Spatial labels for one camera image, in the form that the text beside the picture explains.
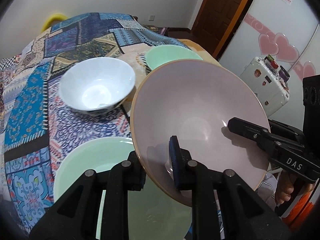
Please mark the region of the person right hand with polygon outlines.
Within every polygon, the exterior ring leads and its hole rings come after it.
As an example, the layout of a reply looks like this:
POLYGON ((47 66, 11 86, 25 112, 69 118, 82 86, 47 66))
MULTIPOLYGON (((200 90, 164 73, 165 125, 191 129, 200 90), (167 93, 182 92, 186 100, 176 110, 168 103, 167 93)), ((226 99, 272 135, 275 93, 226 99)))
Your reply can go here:
POLYGON ((282 170, 275 192, 275 201, 277 205, 288 202, 291 199, 291 194, 294 191, 294 182, 297 177, 289 172, 282 170))

